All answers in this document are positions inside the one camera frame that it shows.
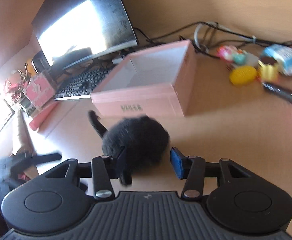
pink container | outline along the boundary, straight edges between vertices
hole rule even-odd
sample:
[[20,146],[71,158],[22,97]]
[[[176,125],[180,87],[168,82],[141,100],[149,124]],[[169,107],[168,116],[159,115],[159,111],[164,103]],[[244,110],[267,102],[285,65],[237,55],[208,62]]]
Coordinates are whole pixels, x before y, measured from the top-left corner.
[[41,109],[55,95],[56,89],[49,74],[44,71],[35,75],[23,92],[36,109]]
[[38,114],[32,117],[32,120],[29,123],[31,130],[36,131],[46,120],[50,112],[58,105],[58,103],[58,101],[48,103],[41,111],[38,112]]
[[189,40],[134,52],[90,97],[103,116],[184,116],[196,65]]

wall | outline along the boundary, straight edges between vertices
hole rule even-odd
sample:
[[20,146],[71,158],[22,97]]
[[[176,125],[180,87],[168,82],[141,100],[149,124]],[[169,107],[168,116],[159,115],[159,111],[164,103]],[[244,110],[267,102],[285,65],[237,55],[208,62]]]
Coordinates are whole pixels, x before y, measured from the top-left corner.
[[33,33],[31,35],[29,45],[32,47],[32,50],[35,54],[37,54],[39,51],[41,51],[41,47],[39,45],[39,42],[37,40],[35,33]]
[[[218,21],[275,41],[292,39],[292,0],[122,0],[132,24],[150,37],[191,22]],[[186,31],[191,34],[194,28]]]
[[35,54],[33,46],[28,44],[0,68],[0,92],[2,92],[5,80],[11,76],[12,72],[16,69],[24,70],[25,62],[29,58],[33,58]]

black keyboard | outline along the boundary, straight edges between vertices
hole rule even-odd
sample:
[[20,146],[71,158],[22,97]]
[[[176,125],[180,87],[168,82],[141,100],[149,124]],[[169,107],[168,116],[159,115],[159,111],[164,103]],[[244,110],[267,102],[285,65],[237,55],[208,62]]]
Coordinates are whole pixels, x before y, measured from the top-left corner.
[[56,92],[55,100],[89,98],[90,93],[111,72],[112,68],[86,71],[63,82]]

monitor screen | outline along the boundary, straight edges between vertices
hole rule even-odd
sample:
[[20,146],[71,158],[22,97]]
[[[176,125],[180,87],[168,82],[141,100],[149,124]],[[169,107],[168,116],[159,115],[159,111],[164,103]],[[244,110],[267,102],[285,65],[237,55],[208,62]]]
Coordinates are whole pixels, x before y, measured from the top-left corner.
[[52,68],[137,45],[121,0],[45,0],[32,25]]

yellow toy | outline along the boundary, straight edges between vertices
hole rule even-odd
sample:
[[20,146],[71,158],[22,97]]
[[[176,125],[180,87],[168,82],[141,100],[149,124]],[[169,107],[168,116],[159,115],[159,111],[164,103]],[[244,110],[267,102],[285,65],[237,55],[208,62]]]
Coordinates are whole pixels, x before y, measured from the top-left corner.
[[229,75],[230,82],[235,86],[246,85],[257,76],[257,70],[252,66],[235,68]]
[[272,57],[261,57],[258,60],[258,76],[261,82],[276,82],[279,78],[279,63]]
[[37,72],[36,72],[35,68],[33,67],[33,64],[31,61],[32,61],[32,59],[27,60],[27,62],[25,63],[25,67],[27,68],[29,76],[33,77],[34,75],[37,74]]

